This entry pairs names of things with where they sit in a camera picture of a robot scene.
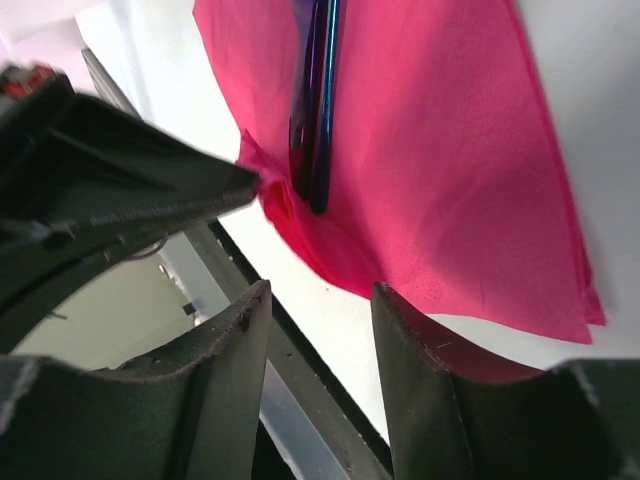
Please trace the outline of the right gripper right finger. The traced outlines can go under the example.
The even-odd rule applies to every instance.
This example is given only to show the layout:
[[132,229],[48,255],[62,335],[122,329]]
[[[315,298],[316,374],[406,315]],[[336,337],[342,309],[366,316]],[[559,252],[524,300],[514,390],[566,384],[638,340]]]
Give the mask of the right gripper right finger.
[[636,360],[531,368],[465,339],[383,283],[371,310],[396,478],[638,477]]

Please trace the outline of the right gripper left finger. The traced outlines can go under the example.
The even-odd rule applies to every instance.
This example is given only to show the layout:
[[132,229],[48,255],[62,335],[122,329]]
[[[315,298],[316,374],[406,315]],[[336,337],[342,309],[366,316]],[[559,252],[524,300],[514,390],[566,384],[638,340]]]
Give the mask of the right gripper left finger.
[[1,360],[5,479],[247,479],[271,321],[261,280],[213,318],[110,370]]

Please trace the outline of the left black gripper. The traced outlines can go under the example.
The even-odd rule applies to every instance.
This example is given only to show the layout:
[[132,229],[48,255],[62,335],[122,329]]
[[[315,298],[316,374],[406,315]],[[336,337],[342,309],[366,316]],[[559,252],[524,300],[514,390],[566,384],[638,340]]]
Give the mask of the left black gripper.
[[1,72],[1,315],[110,246],[249,203],[257,176],[91,95],[52,67]]

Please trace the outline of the dark blue knife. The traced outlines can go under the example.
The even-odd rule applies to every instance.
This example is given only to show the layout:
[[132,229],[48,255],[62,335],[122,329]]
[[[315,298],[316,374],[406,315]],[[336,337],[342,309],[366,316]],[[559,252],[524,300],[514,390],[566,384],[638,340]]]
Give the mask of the dark blue knife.
[[312,126],[316,86],[314,85],[314,41],[317,1],[293,1],[292,11],[299,42],[294,69],[289,120],[289,170],[295,192],[308,200],[311,191]]

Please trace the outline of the blue metallic fork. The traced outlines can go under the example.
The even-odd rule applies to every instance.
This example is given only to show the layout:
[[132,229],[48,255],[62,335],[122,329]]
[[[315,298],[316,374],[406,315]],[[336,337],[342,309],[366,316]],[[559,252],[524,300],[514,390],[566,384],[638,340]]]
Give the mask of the blue metallic fork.
[[314,18],[311,87],[313,93],[310,207],[314,214],[326,212],[329,202],[331,143],[334,119],[335,80],[339,47],[339,0],[317,1]]

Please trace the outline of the pink paper napkin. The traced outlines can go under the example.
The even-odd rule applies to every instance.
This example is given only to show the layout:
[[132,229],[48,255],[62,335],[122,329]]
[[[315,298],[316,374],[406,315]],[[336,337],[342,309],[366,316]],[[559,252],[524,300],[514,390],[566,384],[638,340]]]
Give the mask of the pink paper napkin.
[[605,323],[564,162],[511,1],[347,1],[327,211],[296,194],[288,1],[193,10],[266,218],[321,278],[421,312],[587,344]]

